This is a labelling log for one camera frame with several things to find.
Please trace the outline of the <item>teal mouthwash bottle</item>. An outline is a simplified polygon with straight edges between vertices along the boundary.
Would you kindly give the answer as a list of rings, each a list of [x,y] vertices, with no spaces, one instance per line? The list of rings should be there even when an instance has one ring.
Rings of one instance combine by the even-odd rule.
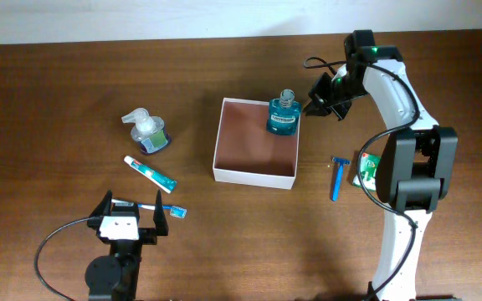
[[[269,118],[266,129],[275,135],[294,135],[301,112],[301,104],[295,100],[295,93],[291,89],[281,91],[279,98],[269,102]]]

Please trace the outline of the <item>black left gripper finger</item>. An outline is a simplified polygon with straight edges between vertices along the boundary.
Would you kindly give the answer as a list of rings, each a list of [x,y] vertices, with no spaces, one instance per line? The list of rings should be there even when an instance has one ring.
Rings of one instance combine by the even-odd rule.
[[[100,203],[95,207],[95,209],[90,214],[90,217],[103,217],[110,214],[112,201],[112,191],[108,190]]]
[[[167,217],[164,212],[162,204],[162,192],[157,191],[155,200],[155,209],[153,213],[153,222],[155,224],[157,236],[167,236],[169,233],[169,226],[167,223]]]

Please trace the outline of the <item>pink white box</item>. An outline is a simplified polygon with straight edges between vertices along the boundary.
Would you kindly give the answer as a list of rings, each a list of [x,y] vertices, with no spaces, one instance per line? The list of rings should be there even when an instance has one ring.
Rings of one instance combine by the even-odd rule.
[[[213,155],[217,182],[290,190],[296,179],[300,130],[275,135],[266,130],[269,104],[223,99]]]

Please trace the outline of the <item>blue disposable razor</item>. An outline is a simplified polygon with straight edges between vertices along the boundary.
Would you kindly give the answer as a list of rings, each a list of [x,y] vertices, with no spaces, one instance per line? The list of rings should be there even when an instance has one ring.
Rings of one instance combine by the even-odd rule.
[[[351,162],[345,158],[336,157],[336,156],[332,158],[332,161],[336,164],[337,171],[336,171],[336,179],[334,181],[334,185],[332,188],[331,200],[333,202],[336,202],[339,197],[344,167],[349,166]]]

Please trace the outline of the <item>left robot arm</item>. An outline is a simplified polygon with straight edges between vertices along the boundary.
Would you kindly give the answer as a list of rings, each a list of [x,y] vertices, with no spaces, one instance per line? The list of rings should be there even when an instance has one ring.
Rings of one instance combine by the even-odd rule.
[[[89,215],[87,226],[110,246],[110,252],[94,259],[85,271],[89,300],[136,299],[142,248],[156,245],[159,237],[169,233],[160,192],[156,194],[154,226],[140,227],[139,220],[138,205],[114,203],[112,191],[106,192]]]

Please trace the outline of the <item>purple foam soap pump bottle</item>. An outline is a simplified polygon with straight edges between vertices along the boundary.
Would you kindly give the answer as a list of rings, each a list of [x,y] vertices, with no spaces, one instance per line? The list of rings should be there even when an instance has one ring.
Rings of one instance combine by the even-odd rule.
[[[150,115],[144,108],[134,109],[122,116],[121,121],[134,125],[131,129],[131,138],[145,155],[155,154],[167,148],[172,142],[164,120],[159,116]]]

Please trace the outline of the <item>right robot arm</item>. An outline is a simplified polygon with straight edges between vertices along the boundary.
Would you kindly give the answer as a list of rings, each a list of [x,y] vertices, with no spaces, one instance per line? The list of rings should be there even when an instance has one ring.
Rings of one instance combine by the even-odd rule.
[[[354,100],[369,95],[386,129],[360,149],[387,138],[376,171],[376,191],[367,197],[384,211],[377,271],[368,300],[417,299],[416,273],[423,236],[439,201],[449,191],[458,136],[424,108],[406,73],[397,47],[375,42],[369,29],[344,40],[345,59],[317,61],[326,72],[309,92],[306,115],[334,114],[343,120]]]

